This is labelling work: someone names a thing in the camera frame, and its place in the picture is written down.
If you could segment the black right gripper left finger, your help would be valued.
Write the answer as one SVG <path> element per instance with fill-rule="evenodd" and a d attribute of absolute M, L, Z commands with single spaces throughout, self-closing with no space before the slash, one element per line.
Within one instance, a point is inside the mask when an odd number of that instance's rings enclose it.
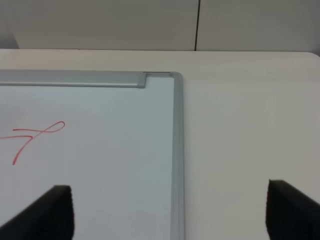
<path fill-rule="evenodd" d="M 0 227 L 2 240 L 71 240 L 75 233 L 72 189 L 55 185 Z"/>

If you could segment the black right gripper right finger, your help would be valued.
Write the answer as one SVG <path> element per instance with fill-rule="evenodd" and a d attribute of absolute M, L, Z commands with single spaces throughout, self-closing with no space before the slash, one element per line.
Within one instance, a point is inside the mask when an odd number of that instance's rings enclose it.
<path fill-rule="evenodd" d="M 318 240 L 320 204 L 284 180 L 270 180 L 265 225 L 271 240 Z"/>

